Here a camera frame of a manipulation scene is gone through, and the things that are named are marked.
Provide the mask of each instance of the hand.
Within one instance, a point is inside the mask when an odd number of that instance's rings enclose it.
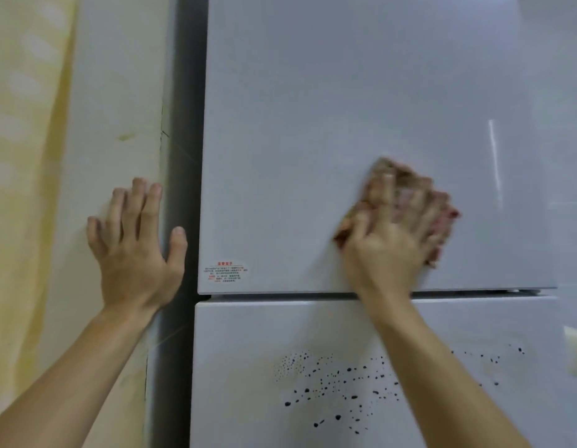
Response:
[[[87,242],[101,270],[105,309],[140,311],[149,319],[169,303],[185,272],[187,238],[176,227],[165,261],[158,242],[162,186],[135,178],[130,193],[114,189],[104,225],[87,220]]]
[[[353,290],[376,321],[389,316],[395,305],[409,302],[424,262],[447,237],[447,229],[431,236],[428,232],[448,197],[440,194],[427,204],[429,188],[418,188],[395,221],[394,176],[384,175],[373,185],[370,197],[378,211],[372,213],[365,205],[358,208],[343,258]]]

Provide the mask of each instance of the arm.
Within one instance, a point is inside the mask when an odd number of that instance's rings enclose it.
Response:
[[[168,262],[158,244],[162,188],[116,189],[105,226],[87,235],[102,275],[104,309],[64,355],[0,415],[0,448],[80,448],[156,311],[178,290],[187,248],[175,229]]]
[[[394,177],[374,183],[377,222],[360,208],[344,248],[348,278],[366,307],[403,386],[426,444],[436,447],[530,447],[507,416],[427,326],[410,300],[425,259],[447,233],[428,237],[447,203],[425,206],[418,189],[394,221]]]

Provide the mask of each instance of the warning label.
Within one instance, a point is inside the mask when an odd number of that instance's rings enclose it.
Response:
[[[206,267],[203,270],[208,281],[221,284],[235,283],[245,279],[248,272],[247,266],[237,261],[219,261],[216,265]]]

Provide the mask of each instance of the white object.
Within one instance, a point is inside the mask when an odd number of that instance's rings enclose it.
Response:
[[[331,238],[384,155],[463,213],[421,289],[555,286],[516,0],[209,9],[200,293],[350,291]]]
[[[416,305],[532,446],[576,446],[557,402],[554,298]],[[359,301],[228,299],[195,314],[191,446],[425,446]]]
[[[567,369],[569,374],[577,376],[577,329],[565,327],[565,336],[568,352]]]

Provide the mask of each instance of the yellow curtain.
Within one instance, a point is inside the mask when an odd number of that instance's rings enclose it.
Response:
[[[0,413],[36,377],[76,0],[0,0]]]

